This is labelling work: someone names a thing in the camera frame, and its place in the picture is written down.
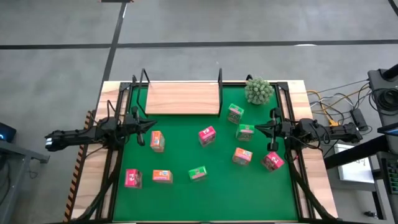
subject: juice box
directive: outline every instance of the juice box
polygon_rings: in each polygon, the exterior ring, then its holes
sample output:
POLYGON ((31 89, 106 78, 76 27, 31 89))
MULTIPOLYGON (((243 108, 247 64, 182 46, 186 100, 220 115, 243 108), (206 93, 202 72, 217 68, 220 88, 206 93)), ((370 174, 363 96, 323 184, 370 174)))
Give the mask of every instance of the juice box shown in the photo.
POLYGON ((236 130, 236 138, 240 141, 250 141, 254 134, 254 125, 240 124, 236 130))
POLYGON ((137 189, 142 188, 142 172, 138 171, 137 169, 127 169, 124 186, 137 189))
POLYGON ((202 146, 207 146, 216 139, 216 131, 212 126, 199 132, 199 142, 202 146))
POLYGON ((154 170, 152 180, 159 183, 172 183, 173 174, 169 170, 154 170))
POLYGON ((153 131, 150 138, 150 147, 155 152, 164 152, 165 139, 160 131, 153 131))
POLYGON ((244 109, 231 103, 228 110, 229 110, 228 119, 235 124, 239 124, 239 122, 243 116, 244 109))
POLYGON ((270 152, 266 155, 261 161, 262 165, 264 165, 269 171, 276 170, 280 168, 285 162, 281 159, 276 152, 270 152))
POLYGON ((252 152, 237 147, 234 156, 232 157, 232 161, 236 162, 237 164, 248 165, 252 156, 252 152))
POLYGON ((201 180, 207 176, 207 171, 205 166, 198 167, 196 169, 192 169, 188 171, 189 178, 191 180, 201 180))

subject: green plant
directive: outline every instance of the green plant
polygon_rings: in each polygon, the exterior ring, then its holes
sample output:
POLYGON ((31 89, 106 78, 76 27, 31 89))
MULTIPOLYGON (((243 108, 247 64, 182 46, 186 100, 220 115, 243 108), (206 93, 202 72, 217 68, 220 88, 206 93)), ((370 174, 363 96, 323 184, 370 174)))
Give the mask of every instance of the green plant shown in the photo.
POLYGON ((269 98, 274 94, 274 89, 269 82, 262 78, 255 78, 247 81, 244 93, 249 103, 261 105, 269 102, 269 98))

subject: green tabletop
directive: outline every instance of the green tabletop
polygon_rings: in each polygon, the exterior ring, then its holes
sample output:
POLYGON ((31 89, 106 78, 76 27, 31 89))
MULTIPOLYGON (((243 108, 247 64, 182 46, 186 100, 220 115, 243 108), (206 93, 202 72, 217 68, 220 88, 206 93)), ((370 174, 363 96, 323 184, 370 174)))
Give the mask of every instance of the green tabletop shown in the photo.
MULTIPOLYGON (((141 90, 140 104, 144 107, 147 88, 141 90)), ((132 93, 136 104, 137 88, 132 93)), ((227 120, 228 106, 234 103, 244 109, 241 124, 264 124, 269 111, 277 107, 274 96, 267 105, 252 105, 244 97, 244 86, 224 86, 221 116, 215 115, 151 115, 165 138, 164 153, 154 152, 150 132, 141 147, 132 136, 125 145, 113 220, 128 221, 217 221, 217 220, 285 220, 297 221, 298 216, 290 180, 289 167, 269 172, 261 159, 268 153, 270 141, 256 131, 250 142, 238 141, 238 127, 227 120), (213 126, 216 140, 202 147, 198 132, 213 126), (237 147, 253 152, 247 166, 232 162, 237 147), (206 166, 208 177, 193 182, 188 171, 206 166), (126 188, 126 169, 143 173, 142 189, 126 188), (154 169, 171 170, 172 184, 152 181, 154 169)), ((278 139, 278 155, 284 158, 284 142, 278 139)))

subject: gray floor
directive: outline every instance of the gray floor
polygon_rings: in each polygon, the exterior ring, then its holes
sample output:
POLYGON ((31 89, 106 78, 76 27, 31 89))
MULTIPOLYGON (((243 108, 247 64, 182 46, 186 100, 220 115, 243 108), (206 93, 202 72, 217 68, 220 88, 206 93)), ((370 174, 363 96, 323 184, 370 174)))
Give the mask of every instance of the gray floor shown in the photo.
MULTIPOLYGON (((110 43, 119 8, 95 0, 0 0, 0 45, 110 43)), ((387 0, 136 1, 127 7, 119 42, 355 39, 398 39, 398 17, 387 0)), ((0 121, 17 129, 18 145, 46 152, 44 135, 82 127, 95 107, 108 52, 0 50, 0 121)), ((143 67, 153 80, 214 80, 222 67, 225 80, 250 73, 305 80, 307 89, 322 90, 389 68, 397 55, 398 45, 118 49, 110 80, 130 80, 143 67)), ((369 125, 380 126, 367 101, 361 108, 369 125)), ((52 153, 47 165, 32 163, 39 177, 27 175, 13 223, 62 219, 75 156, 70 147, 52 153)), ((369 192, 333 189, 333 196, 345 220, 391 223, 361 214, 374 210, 369 192)))

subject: wooden block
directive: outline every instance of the wooden block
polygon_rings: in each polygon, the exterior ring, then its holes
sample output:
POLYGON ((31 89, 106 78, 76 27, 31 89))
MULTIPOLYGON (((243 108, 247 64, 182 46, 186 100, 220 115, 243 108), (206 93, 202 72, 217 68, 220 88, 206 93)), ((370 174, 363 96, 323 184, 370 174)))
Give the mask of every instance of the wooden block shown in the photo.
POLYGON ((150 83, 147 114, 218 114, 218 83, 150 83))

